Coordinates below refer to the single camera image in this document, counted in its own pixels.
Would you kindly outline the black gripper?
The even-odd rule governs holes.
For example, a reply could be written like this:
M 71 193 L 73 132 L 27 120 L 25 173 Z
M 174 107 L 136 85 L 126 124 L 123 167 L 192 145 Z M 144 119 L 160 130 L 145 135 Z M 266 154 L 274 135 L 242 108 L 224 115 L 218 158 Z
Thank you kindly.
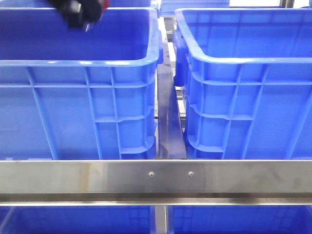
M 69 28 L 88 31 L 110 6 L 109 0 L 49 0 Z

